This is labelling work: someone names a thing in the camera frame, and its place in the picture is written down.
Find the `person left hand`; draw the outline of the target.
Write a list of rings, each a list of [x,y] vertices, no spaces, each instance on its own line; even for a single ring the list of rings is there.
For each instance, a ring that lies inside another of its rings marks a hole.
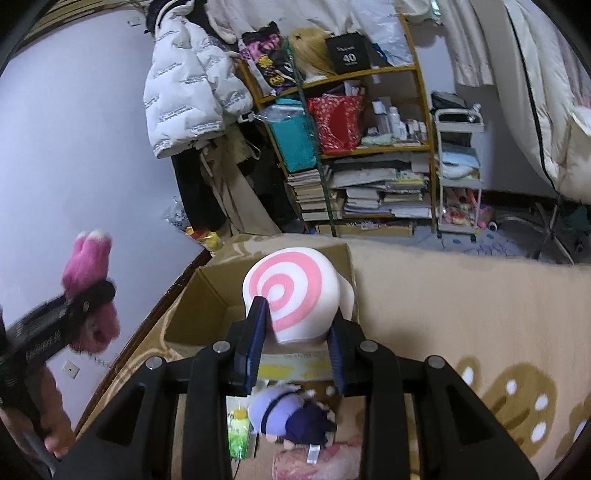
[[[46,433],[45,448],[55,457],[61,458],[73,446],[76,437],[64,411],[62,395],[54,376],[43,366],[28,380],[27,387],[40,412],[40,422]],[[27,457],[37,460],[39,456],[24,437],[25,432],[34,432],[30,419],[15,408],[2,407],[1,420],[19,449]]]

